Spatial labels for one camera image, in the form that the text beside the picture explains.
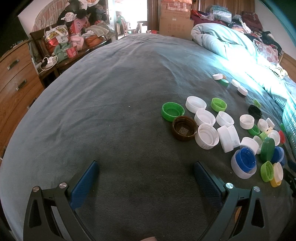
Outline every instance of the wooden dresser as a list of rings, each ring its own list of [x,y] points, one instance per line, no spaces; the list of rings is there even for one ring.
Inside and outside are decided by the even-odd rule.
[[[0,157],[17,125],[43,90],[28,41],[0,58]]]

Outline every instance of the gray bedsheet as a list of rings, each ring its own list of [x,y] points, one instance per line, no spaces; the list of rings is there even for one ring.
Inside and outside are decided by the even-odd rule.
[[[216,73],[248,83],[243,84],[248,96],[215,82],[211,76]],[[272,98],[247,74],[237,73],[227,60],[191,41],[132,35],[97,49],[65,71],[22,119],[0,168],[1,202],[16,238],[22,240],[33,186],[56,187],[96,159],[98,181],[77,213],[98,241],[150,236],[158,241],[197,240],[216,212],[193,177],[198,160],[236,187],[260,187],[270,237],[276,240],[291,211],[289,185],[283,181],[272,188],[264,183],[258,156],[257,172],[242,180],[230,165],[235,150],[224,153],[220,143],[204,150],[194,140],[174,139],[161,106],[177,102],[185,108],[191,95],[203,98],[214,115],[211,99],[224,99],[240,139],[250,137],[239,117],[247,114],[254,98],[262,104],[263,117],[270,117],[279,129],[282,111]],[[188,110],[185,115],[194,117]]]

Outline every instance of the door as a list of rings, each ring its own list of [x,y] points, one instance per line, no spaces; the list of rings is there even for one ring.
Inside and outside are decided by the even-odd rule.
[[[111,27],[115,30],[116,36],[112,37],[112,42],[118,40],[115,0],[106,0],[106,14]]]

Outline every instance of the blue gripper pad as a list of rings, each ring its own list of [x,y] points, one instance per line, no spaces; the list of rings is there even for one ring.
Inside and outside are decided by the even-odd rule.
[[[82,206],[93,185],[94,180],[98,176],[98,172],[99,165],[96,161],[94,161],[80,178],[77,185],[74,187],[70,195],[70,206],[73,210]]]
[[[208,175],[199,162],[194,164],[193,171],[195,179],[205,194],[208,202],[217,209],[221,209],[223,205],[222,194],[213,179]]]

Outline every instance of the screw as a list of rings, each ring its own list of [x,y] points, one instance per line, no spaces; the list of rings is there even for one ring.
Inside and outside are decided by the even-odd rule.
[[[228,189],[232,189],[232,188],[233,188],[233,184],[232,184],[232,183],[226,183],[226,187],[227,187]]]
[[[255,186],[255,187],[254,187],[254,191],[255,191],[255,192],[260,192],[260,188],[257,187],[257,186]]]
[[[33,187],[33,192],[38,192],[38,191],[39,191],[39,187],[38,186]]]
[[[59,185],[59,187],[63,189],[63,188],[65,188],[65,187],[67,187],[67,183],[61,183],[61,184]]]

